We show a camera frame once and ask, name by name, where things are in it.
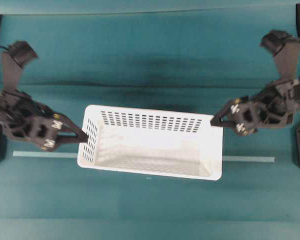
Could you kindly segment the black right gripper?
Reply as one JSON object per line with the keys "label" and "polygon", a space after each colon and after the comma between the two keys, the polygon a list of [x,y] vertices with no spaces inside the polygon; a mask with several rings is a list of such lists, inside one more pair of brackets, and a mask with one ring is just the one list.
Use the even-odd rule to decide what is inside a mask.
{"label": "black right gripper", "polygon": [[294,86],[294,79],[277,81],[252,97],[231,99],[213,116],[210,125],[229,128],[241,137],[258,129],[285,128],[294,122]]}

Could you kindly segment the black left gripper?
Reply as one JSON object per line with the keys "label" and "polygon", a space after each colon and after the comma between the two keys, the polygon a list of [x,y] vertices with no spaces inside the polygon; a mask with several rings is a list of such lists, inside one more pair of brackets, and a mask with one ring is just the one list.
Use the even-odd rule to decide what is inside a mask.
{"label": "black left gripper", "polygon": [[[57,130],[52,122],[58,125]],[[22,99],[12,104],[1,99],[0,125],[8,139],[33,143],[46,152],[88,141],[88,135],[66,115],[33,100]]]}

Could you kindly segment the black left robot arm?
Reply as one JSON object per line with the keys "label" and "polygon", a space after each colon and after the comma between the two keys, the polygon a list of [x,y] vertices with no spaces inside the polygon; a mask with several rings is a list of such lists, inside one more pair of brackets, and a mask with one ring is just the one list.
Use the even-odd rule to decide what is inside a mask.
{"label": "black left robot arm", "polygon": [[64,144],[86,143],[89,138],[69,117],[18,90],[1,92],[0,125],[8,139],[29,142],[47,152]]}

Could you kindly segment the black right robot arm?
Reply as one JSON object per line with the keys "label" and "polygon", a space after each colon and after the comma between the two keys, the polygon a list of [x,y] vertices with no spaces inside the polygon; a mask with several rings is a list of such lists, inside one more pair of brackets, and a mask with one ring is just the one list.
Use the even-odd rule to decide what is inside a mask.
{"label": "black right robot arm", "polygon": [[280,129],[292,124],[300,112],[300,77],[279,79],[249,97],[229,100],[210,120],[214,127],[229,128],[239,136],[258,129]]}

